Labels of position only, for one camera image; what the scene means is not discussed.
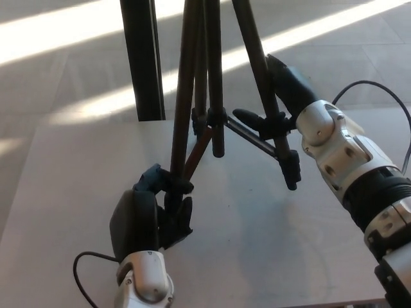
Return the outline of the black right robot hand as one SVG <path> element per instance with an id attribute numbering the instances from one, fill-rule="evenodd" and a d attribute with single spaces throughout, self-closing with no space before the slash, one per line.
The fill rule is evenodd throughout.
<path id="1" fill-rule="evenodd" d="M 257 131 L 263 140 L 285 136 L 296 129 L 299 114 L 310 104 L 319 100 L 308 80 L 295 68 L 287 66 L 278 58 L 266 56 L 271 94 L 278 97 L 290 113 L 287 118 L 284 112 L 272 119 L 262 118 L 257 114 L 237 108 L 233 114 L 241 123 Z"/>

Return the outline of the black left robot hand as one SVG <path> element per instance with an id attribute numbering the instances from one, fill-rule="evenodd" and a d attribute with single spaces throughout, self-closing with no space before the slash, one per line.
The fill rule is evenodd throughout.
<path id="1" fill-rule="evenodd" d="M 147 169 L 121 196 L 109 223 L 115 258 L 168 249 L 192 233 L 193 184 L 159 164 Z"/>

